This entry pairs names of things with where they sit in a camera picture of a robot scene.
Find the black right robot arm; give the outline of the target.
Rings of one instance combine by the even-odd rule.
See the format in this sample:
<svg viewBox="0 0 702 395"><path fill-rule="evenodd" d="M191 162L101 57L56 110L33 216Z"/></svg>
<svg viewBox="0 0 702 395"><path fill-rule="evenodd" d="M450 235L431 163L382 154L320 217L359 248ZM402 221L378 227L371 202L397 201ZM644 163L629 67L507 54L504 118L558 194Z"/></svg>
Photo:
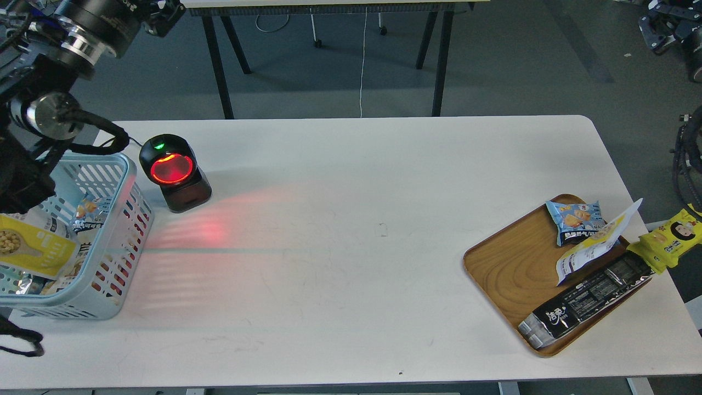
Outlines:
<svg viewBox="0 0 702 395"><path fill-rule="evenodd" d="M647 12L638 19L645 45L662 55L679 43L688 80L700 83L701 73L701 2L649 1ZM680 116L681 126L673 149L673 190L683 205L692 205L700 212L700 182L693 172L700 173L700 106Z"/></svg>

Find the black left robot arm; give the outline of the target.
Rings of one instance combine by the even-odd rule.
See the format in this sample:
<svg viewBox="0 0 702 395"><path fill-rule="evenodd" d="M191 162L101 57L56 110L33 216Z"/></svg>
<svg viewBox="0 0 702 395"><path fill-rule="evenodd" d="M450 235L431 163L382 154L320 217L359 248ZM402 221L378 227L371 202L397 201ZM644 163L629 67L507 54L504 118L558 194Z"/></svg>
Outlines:
<svg viewBox="0 0 702 395"><path fill-rule="evenodd" d="M51 172L67 150L110 155L130 142L115 123L83 110L70 94L105 53L122 57L141 27L165 37L180 1L62 1L50 15L33 1L2 4L2 51L43 43L28 66L2 77L2 213L27 213L55 195Z"/></svg>

